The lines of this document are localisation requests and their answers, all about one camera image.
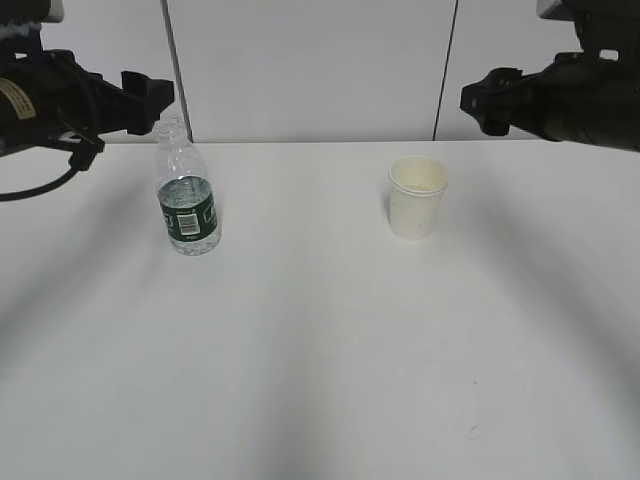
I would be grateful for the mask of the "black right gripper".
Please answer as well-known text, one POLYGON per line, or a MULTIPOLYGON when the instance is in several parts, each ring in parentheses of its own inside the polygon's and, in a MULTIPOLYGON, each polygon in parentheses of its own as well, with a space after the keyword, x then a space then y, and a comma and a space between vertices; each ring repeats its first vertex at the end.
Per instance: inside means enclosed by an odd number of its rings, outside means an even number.
POLYGON ((500 67, 465 86, 460 108, 487 136, 512 127, 552 142, 639 148, 639 69, 559 54, 538 73, 500 67))

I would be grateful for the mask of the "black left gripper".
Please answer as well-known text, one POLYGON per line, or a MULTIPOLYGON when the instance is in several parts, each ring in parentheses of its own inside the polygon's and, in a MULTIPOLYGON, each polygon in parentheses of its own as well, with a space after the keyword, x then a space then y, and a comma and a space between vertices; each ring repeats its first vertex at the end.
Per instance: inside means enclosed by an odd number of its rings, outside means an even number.
POLYGON ((119 131, 149 134, 174 103, 174 83, 123 71, 119 84, 69 50, 1 49, 1 148, 97 146, 119 131))

